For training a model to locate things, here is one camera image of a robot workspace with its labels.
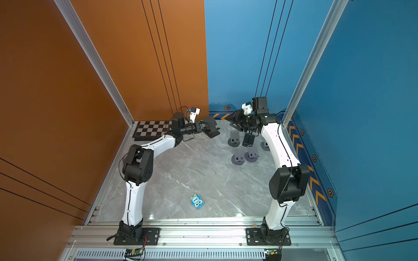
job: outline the cable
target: cable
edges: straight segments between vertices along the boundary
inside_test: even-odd
[[[180,108],[178,108],[177,109],[177,111],[176,112],[178,112],[178,110],[180,110],[181,108],[186,108],[187,109],[187,112],[189,113],[189,115],[190,115],[190,111],[189,111],[189,109],[187,108],[187,106],[181,106]]]
[[[268,68],[270,67],[271,56],[273,55],[274,44],[276,43],[277,33],[279,32],[280,21],[282,20],[283,10],[285,9],[286,0],[283,2],[282,13],[280,14],[279,24],[277,25],[276,35],[274,36],[273,47],[271,48],[270,59],[268,60],[267,70],[265,71],[263,87],[261,88],[260,97],[263,95],[265,79],[267,78]]]
[[[285,184],[285,186],[283,187],[282,192],[280,192],[280,194],[279,194],[279,198],[280,198],[280,196],[282,195],[283,191],[285,191],[285,188],[286,188],[287,184],[289,183],[289,180],[290,180],[290,177],[292,176],[292,171],[293,171],[293,164],[292,164],[292,161],[290,160],[289,153],[287,152],[286,147],[285,147],[285,145],[283,144],[283,141],[282,141],[282,139],[280,138],[280,135],[279,135],[279,128],[280,128],[280,124],[279,124],[279,126],[277,127],[277,136],[279,137],[280,142],[282,143],[282,146],[283,146],[283,148],[284,148],[284,149],[285,149],[285,151],[286,151],[286,154],[287,154],[287,156],[288,156],[288,158],[289,158],[289,161],[290,161],[290,166],[291,166],[291,167],[290,167],[290,174],[289,174],[288,180],[286,181],[286,184]]]
[[[2,174],[2,175],[6,176],[6,177],[8,177],[8,178],[10,178],[10,179],[12,179],[12,180],[14,180],[14,181],[17,181],[17,182],[19,182],[19,183],[21,183],[21,184],[24,184],[24,185],[26,185],[26,186],[28,186],[28,187],[30,187],[30,188],[32,188],[32,189],[34,189],[34,190],[37,190],[37,191],[39,191],[39,192],[41,192],[41,193],[43,193],[43,194],[45,194],[45,195],[48,195],[48,196],[50,196],[50,197],[52,197],[52,198],[55,198],[55,199],[57,199],[57,200],[59,200],[59,201],[61,201],[61,202],[65,203],[65,204],[68,204],[68,205],[70,205],[70,206],[72,206],[72,207],[78,208],[79,210],[81,210],[81,211],[84,211],[84,212],[88,213],[88,212],[87,212],[87,211],[85,211],[84,209],[81,209],[81,208],[76,207],[76,206],[74,206],[74,205],[72,205],[72,204],[70,204],[70,203],[67,203],[67,202],[65,202],[64,200],[61,200],[61,199],[59,199],[59,198],[56,198],[56,197],[54,197],[53,195],[50,195],[50,194],[48,194],[48,193],[46,193],[46,192],[43,192],[43,191],[41,191],[41,190],[39,190],[39,189],[37,189],[37,188],[34,188],[34,187],[32,187],[31,185],[28,185],[28,184],[26,184],[26,183],[24,183],[24,182],[22,182],[22,181],[20,181],[20,180],[17,180],[17,179],[15,179],[15,178],[12,178],[12,177],[10,177],[10,176],[8,176],[8,175],[6,175],[6,174],[2,173],[2,172],[0,172],[0,174]]]
[[[24,198],[24,199],[27,199],[27,200],[30,200],[30,201],[32,201],[32,202],[38,203],[39,205],[45,206],[45,207],[47,207],[47,208],[50,208],[50,209],[56,210],[56,211],[58,211],[58,212],[64,213],[64,214],[66,214],[66,215],[69,215],[69,216],[71,216],[71,217],[78,218],[79,220],[84,221],[84,219],[83,219],[83,218],[79,218],[79,217],[76,217],[76,216],[74,216],[74,215],[68,214],[68,213],[66,213],[66,212],[64,212],[64,211],[61,211],[61,210],[59,210],[59,209],[56,209],[56,208],[53,208],[53,207],[47,206],[47,205],[42,204],[42,203],[40,203],[40,202],[38,202],[38,201],[34,201],[33,199],[30,199],[30,198],[27,198],[27,197],[23,197],[23,196],[21,196],[21,195],[19,195],[19,194],[16,194],[16,193],[14,193],[14,192],[8,191],[8,190],[6,190],[6,189],[4,189],[4,188],[0,188],[0,190],[3,190],[3,191],[6,191],[6,192],[9,192],[10,194],[16,195],[16,196],[18,196],[18,197],[21,197],[21,198]]]
[[[54,187],[54,188],[56,188],[56,189],[58,189],[58,190],[60,190],[60,191],[64,192],[65,194],[68,194],[68,195],[72,196],[73,198],[76,198],[76,199],[78,199],[79,201],[84,202],[84,203],[86,203],[87,205],[91,206],[91,205],[90,205],[89,203],[87,203],[86,201],[83,201],[83,200],[81,200],[81,199],[77,198],[76,196],[71,195],[70,193],[68,193],[68,192],[66,192],[66,191],[64,191],[64,190],[62,190],[62,189],[60,189],[59,187],[56,187],[56,186],[52,185],[51,183],[49,183],[49,182],[47,182],[47,181],[44,181],[44,180],[43,180],[43,179],[41,179],[40,177],[37,177],[37,176],[35,176],[34,174],[32,174],[32,173],[30,173],[30,172],[27,172],[26,170],[24,170],[24,169],[22,169],[22,168],[20,168],[20,167],[18,167],[18,166],[16,166],[16,165],[14,165],[13,163],[10,163],[10,162],[8,162],[7,160],[5,160],[5,159],[3,159],[3,158],[0,158],[0,160],[2,160],[2,161],[4,161],[5,163],[8,163],[8,164],[10,164],[10,165],[14,166],[15,168],[20,169],[21,171],[23,171],[23,172],[25,172],[25,173],[28,173],[28,174],[29,174],[29,175],[31,175],[32,177],[35,177],[35,178],[37,178],[37,179],[39,179],[39,180],[41,180],[41,181],[45,182],[46,184],[48,184],[48,185],[50,185],[50,186],[52,186],[52,187]]]
[[[163,13],[161,12],[160,0],[158,0],[158,7],[160,8],[161,21],[163,22],[164,34],[166,35],[166,42],[167,42],[168,55],[170,56],[171,69],[173,70],[173,76],[174,76],[174,83],[176,84],[177,96],[178,96],[178,102],[180,103],[180,106],[181,106],[180,94],[178,93],[178,87],[177,87],[177,81],[176,81],[176,74],[174,73],[173,60],[171,59],[170,47],[168,46],[168,39],[167,39],[166,27],[165,27],[165,25],[164,25]]]
[[[153,11],[155,27],[157,28],[158,39],[160,40],[161,51],[163,52],[163,58],[164,58],[164,63],[166,65],[168,81],[170,82],[171,93],[173,94],[174,105],[177,108],[176,98],[174,97],[173,86],[171,85],[170,74],[168,73],[168,67],[167,67],[166,57],[164,56],[163,44],[161,43],[160,32],[158,31],[157,20],[155,19],[154,8],[153,8],[153,4],[151,3],[151,0],[150,0],[150,4],[151,4],[151,10]]]
[[[287,22],[289,21],[289,16],[290,16],[290,11],[292,10],[292,6],[293,6],[293,0],[292,0],[292,4],[290,5],[288,18],[287,18],[286,24],[285,24],[285,29],[283,30],[283,34],[282,34],[282,39],[280,40],[279,50],[277,50],[276,60],[274,61],[273,70],[271,71],[271,76],[270,76],[270,81],[268,82],[267,91],[265,92],[266,96],[267,96],[267,93],[268,93],[268,88],[270,87],[271,78],[273,77],[274,67],[276,66],[277,57],[279,56],[280,47],[282,46],[283,36],[285,35],[286,26],[287,26]]]
[[[260,83],[261,71],[263,70],[264,57],[265,57],[265,52],[267,51],[267,44],[268,44],[268,39],[270,37],[271,25],[273,24],[273,18],[274,18],[274,12],[276,11],[276,5],[277,5],[277,0],[276,0],[276,3],[274,4],[273,17],[271,18],[270,29],[268,30],[267,42],[265,43],[263,61],[261,62],[260,75],[258,76],[257,88],[255,89],[254,98],[257,96],[258,84]]]
[[[192,135],[193,135],[193,138],[191,138],[191,139],[194,139],[194,134],[193,133],[191,133]],[[190,135],[190,134],[189,134]],[[184,142],[188,142],[189,140],[191,140],[191,139],[188,139],[188,140],[183,140]]]
[[[153,41],[154,50],[155,50],[155,55],[157,56],[158,66],[160,67],[161,77],[163,78],[164,87],[166,88],[166,93],[167,93],[168,103],[170,104],[171,113],[172,113],[172,114],[174,114],[174,113],[173,113],[173,108],[171,107],[170,97],[169,97],[169,95],[168,95],[168,90],[167,90],[167,86],[166,86],[166,81],[164,80],[163,70],[161,69],[160,60],[158,59],[157,48],[155,48],[155,43],[154,43],[153,34],[151,33],[150,23],[148,22],[147,13],[145,12],[144,1],[143,1],[143,0],[141,0],[141,3],[142,3],[142,7],[144,8],[144,13],[145,13],[145,18],[146,18],[146,20],[147,20],[147,24],[148,24],[148,29],[150,30],[151,40]]]
[[[144,261],[145,260],[145,254],[146,254],[146,252],[145,252],[145,245],[147,244],[147,236],[145,235],[145,237],[142,237],[143,239],[145,239],[145,242],[144,242],[144,244],[142,245],[142,248],[144,249],[144,259],[142,260],[142,261]]]
[[[129,186],[130,186],[130,190],[129,190],[129,200],[128,200],[128,208],[127,208],[127,214],[126,214],[126,221],[127,221],[127,223],[128,223],[128,226],[129,226],[129,215],[128,215],[128,213],[129,213],[129,205],[130,205],[130,193],[131,193],[131,190],[132,190],[132,185],[129,183],[129,181],[126,181],[125,180],[125,178],[122,176],[122,171],[120,170],[120,162],[123,160],[123,158],[124,157],[126,157],[126,155],[128,155],[128,153],[129,152],[131,152],[131,151],[133,151],[133,150],[137,150],[138,148],[133,148],[133,149],[130,149],[127,153],[125,153],[125,155],[123,155],[122,156],[122,158],[120,158],[120,160],[119,160],[119,163],[117,164],[117,168],[118,168],[118,170],[119,170],[119,175],[120,175],[120,177],[123,179],[123,181],[125,181],[125,182],[127,182],[128,184],[129,184]]]

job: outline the aluminum frame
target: aluminum frame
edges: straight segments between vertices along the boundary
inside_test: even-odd
[[[279,247],[247,246],[245,229],[253,228],[254,224],[261,224],[262,219],[262,217],[233,217],[145,220],[144,227],[159,227],[161,229],[158,245],[147,246],[147,252],[150,258],[160,259],[181,259],[184,256],[176,256],[181,252],[195,253],[200,251],[206,251],[209,254],[207,256],[188,256],[188,258],[244,259],[240,254],[235,256],[222,256],[218,252],[262,253],[265,248]],[[316,223],[316,226],[306,225],[303,219],[306,219],[304,222],[308,222],[307,220],[310,219],[310,222],[312,224]],[[289,235],[292,240],[292,245],[284,246],[284,248],[324,248],[327,249],[331,258],[344,261],[332,228],[320,226],[315,215],[304,217],[289,216],[286,220],[286,225],[290,228]],[[106,238],[116,233],[117,229],[117,222],[108,223],[105,226],[77,226],[60,260],[69,260],[70,257],[77,258],[76,253],[82,253],[82,251],[91,251],[94,254],[88,259],[95,259],[97,253],[101,253],[102,251],[110,253],[113,250],[138,247],[115,246],[113,245],[113,241],[107,242]],[[154,252],[169,254],[164,254],[164,256],[151,256],[151,253]]]
[[[295,91],[293,92],[292,98],[290,99],[289,105],[287,106],[285,115],[283,116],[282,125],[286,128],[293,113],[296,110],[299,101],[301,100],[303,92],[305,91],[306,86],[308,85],[308,82],[311,79],[316,66],[318,65],[319,59],[321,59],[322,53],[324,52],[325,47],[328,44],[328,41],[331,38],[331,35],[334,32],[334,29],[337,26],[347,3],[348,0],[334,0],[331,8],[329,9],[328,15],[326,16],[324,24],[322,25],[321,31],[319,32],[318,38],[316,39],[309,59],[306,62],[305,68],[303,69],[298,85],[296,85]]]
[[[110,165],[110,168],[109,168],[109,170],[108,170],[108,172],[106,174],[106,177],[103,180],[102,186],[100,186],[99,192],[97,193],[97,196],[96,196],[96,198],[95,198],[95,200],[94,200],[94,202],[92,204],[92,207],[90,208],[90,211],[87,214],[86,219],[84,220],[84,225],[85,226],[89,224],[90,220],[92,219],[92,217],[94,215],[94,212],[95,211],[98,211],[98,206],[102,202],[104,193],[106,191],[107,186],[109,185],[109,182],[110,182],[110,179],[112,177],[112,174],[116,170],[117,165],[118,165],[120,159],[123,156],[123,148],[124,148],[124,145],[125,145],[127,139],[131,135],[132,129],[134,129],[134,126],[131,126],[131,127],[129,127],[126,130],[125,137],[123,137],[123,140],[122,140],[122,142],[121,142],[121,144],[119,146],[119,149],[117,150],[117,153],[116,153],[116,155],[115,155],[115,157],[114,157],[114,159],[112,161],[112,164]]]
[[[316,226],[298,223],[299,216],[289,216],[291,246],[286,248],[338,248],[338,242],[331,227],[319,226],[316,216],[311,219]],[[258,248],[247,246],[246,228],[260,225],[262,217],[236,218],[193,218],[173,220],[145,220],[144,227],[161,229],[158,245],[147,248]],[[106,238],[117,232],[118,226],[76,226],[67,247],[88,248],[129,248],[114,246]]]
[[[94,47],[92,40],[90,39],[86,29],[81,23],[81,20],[78,17],[76,11],[74,10],[74,7],[71,4],[70,0],[54,1],[55,4],[58,6],[58,9],[60,10],[61,14],[64,16],[65,21],[67,21],[68,26],[71,28],[71,31],[73,32],[81,47],[83,48],[84,52],[86,53],[87,57],[89,58],[90,63],[93,65],[104,86],[106,87],[107,91],[109,92],[110,96],[115,102],[126,123],[130,127],[133,126],[134,119],[132,117],[132,114],[130,113],[125,101],[123,100],[118,89],[116,88],[116,85],[113,82],[113,79],[109,74],[109,71],[107,70],[102,59],[100,58],[99,53]]]

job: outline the chessboard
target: chessboard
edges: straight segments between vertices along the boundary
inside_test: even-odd
[[[139,140],[156,140],[171,127],[171,121],[138,122],[132,138]]]

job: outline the blue toy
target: blue toy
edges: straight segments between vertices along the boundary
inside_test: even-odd
[[[192,205],[194,205],[196,209],[199,209],[199,207],[203,206],[203,204],[205,203],[203,202],[203,200],[200,199],[200,196],[197,196],[196,194],[194,194],[193,197],[191,197],[190,199]]]

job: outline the blue wall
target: blue wall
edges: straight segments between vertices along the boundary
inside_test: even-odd
[[[284,7],[263,95],[291,3],[287,0]],[[272,113],[288,105],[331,4],[332,0],[294,1],[267,95]],[[209,103],[231,103],[241,108],[254,97],[274,5],[274,0],[205,1]],[[278,0],[261,86],[282,7],[283,1]]]
[[[417,1],[349,1],[297,108],[349,261],[416,259],[417,26]]]

